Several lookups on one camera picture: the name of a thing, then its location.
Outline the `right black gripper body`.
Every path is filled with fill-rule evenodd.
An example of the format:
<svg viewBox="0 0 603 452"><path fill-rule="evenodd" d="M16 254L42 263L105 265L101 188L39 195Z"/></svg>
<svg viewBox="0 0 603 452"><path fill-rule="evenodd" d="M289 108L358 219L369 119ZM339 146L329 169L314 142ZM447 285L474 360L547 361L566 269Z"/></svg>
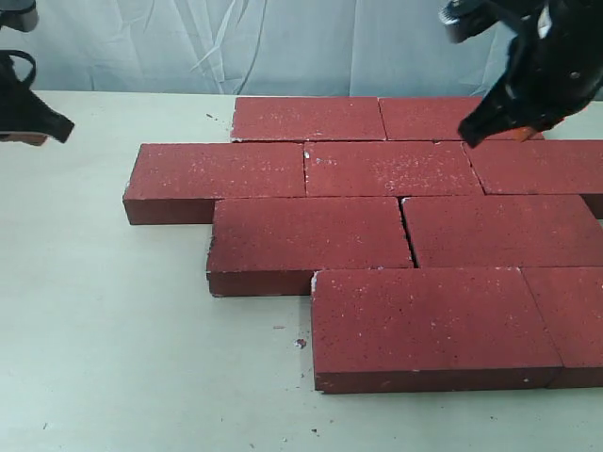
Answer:
<svg viewBox="0 0 603 452"><path fill-rule="evenodd" d="M602 3L523 1L509 51L506 126L549 130L583 110L602 87Z"/></svg>

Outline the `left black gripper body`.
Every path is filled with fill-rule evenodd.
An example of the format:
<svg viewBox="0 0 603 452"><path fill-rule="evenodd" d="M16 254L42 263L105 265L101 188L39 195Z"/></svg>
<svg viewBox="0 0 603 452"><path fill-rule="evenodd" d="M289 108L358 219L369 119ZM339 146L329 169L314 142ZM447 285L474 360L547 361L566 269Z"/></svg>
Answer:
<svg viewBox="0 0 603 452"><path fill-rule="evenodd" d="M15 70L14 59L30 64L24 78ZM31 91L37 75L35 59L24 51L1 52L1 131L40 132L39 101Z"/></svg>

